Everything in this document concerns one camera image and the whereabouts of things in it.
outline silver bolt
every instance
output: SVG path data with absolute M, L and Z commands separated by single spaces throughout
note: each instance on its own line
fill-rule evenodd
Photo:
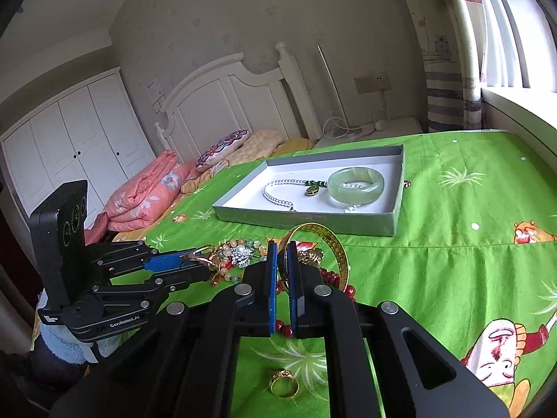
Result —
M 240 283 L 234 286 L 234 292 L 238 295 L 248 295 L 252 292 L 251 286 L 247 283 Z
M 184 304 L 181 301 L 173 301 L 166 306 L 166 312 L 168 314 L 172 314 L 173 316 L 177 316 L 178 314 L 182 314 L 182 312 L 186 309 Z
M 331 288 L 328 287 L 326 284 L 318 284 L 314 287 L 314 293 L 320 295 L 321 297 L 327 297 L 331 294 Z
M 398 312 L 398 305 L 394 301 L 384 301 L 381 303 L 381 310 L 386 314 L 396 314 Z

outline white headboard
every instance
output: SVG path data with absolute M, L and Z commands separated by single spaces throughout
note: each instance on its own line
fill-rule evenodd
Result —
M 166 99 L 162 111 L 168 127 L 157 122 L 158 136 L 182 162 L 197 159 L 221 138 L 235 130 L 270 129 L 285 140 L 300 136 L 300 127 L 280 80 L 289 85 L 303 129 L 316 140 L 321 126 L 302 79 L 296 59 L 283 42 L 275 47 L 278 68 L 257 75 L 242 64 L 243 53 L 235 53 L 201 66 L 183 79 Z

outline green gemstone pendant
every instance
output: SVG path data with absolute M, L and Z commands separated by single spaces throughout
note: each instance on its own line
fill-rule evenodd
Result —
M 319 186 L 318 185 L 310 185 L 310 187 L 307 187 L 307 189 L 306 189 L 306 195 L 307 196 L 314 196 L 314 195 L 317 195 L 318 191 L 319 191 Z

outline folded pink quilt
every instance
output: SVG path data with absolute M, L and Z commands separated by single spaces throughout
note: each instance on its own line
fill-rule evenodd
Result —
M 133 231 L 146 228 L 153 224 L 168 209 L 180 192 L 182 182 L 189 176 L 196 176 L 194 162 L 190 164 L 176 163 L 174 168 L 164 176 L 149 192 L 146 198 L 133 209 L 111 217 L 108 229 L 111 231 Z
M 140 205 L 161 179 L 171 172 L 177 161 L 176 154 L 171 150 L 163 152 L 116 190 L 109 198 L 103 212 L 112 219 Z

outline green bedsheet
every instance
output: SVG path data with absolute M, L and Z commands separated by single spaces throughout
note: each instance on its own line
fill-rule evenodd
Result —
M 359 142 L 323 150 L 403 143 L 402 209 L 394 237 L 338 234 L 361 303 L 394 300 L 510 406 L 522 410 L 557 356 L 551 327 L 557 309 L 555 264 L 557 178 L 516 136 L 506 132 L 444 132 Z M 212 204 L 259 162 L 228 168 L 182 201 L 147 235 L 161 251 L 238 238 L 264 241 L 286 231 L 220 221 Z M 186 214 L 184 222 L 172 217 Z M 297 240 L 319 239 L 297 233 Z M 322 267 L 335 269 L 324 243 Z M 122 282 L 138 282 L 133 273 Z M 169 301 L 196 305 L 217 287 L 195 284 Z M 278 318 L 288 322 L 288 297 L 278 296 Z M 272 396 L 272 374 L 287 368 L 300 383 L 291 400 Z M 233 416 L 329 416 L 322 339 L 282 335 L 241 341 Z

